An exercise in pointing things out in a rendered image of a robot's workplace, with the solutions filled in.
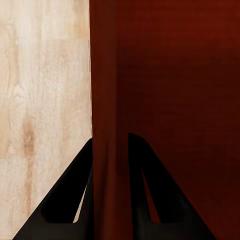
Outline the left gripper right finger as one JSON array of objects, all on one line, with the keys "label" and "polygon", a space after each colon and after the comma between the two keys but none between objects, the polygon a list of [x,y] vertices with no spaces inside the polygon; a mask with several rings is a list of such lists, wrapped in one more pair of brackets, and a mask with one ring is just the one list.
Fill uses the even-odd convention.
[{"label": "left gripper right finger", "polygon": [[[128,134],[133,240],[217,240],[141,136]],[[160,223],[151,220],[144,173]]]}]

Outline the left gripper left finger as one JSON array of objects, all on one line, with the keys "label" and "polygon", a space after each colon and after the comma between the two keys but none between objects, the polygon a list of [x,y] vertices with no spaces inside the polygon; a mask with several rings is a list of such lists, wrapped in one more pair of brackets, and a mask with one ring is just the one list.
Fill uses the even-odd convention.
[{"label": "left gripper left finger", "polygon": [[95,240],[93,132],[12,240]]}]

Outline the storage box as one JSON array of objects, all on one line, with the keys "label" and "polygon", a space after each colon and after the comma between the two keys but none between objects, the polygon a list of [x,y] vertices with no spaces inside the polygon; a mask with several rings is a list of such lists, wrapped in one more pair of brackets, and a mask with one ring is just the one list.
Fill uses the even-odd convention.
[{"label": "storage box", "polygon": [[89,25],[95,240],[133,240],[129,133],[240,240],[240,0],[89,0]]}]

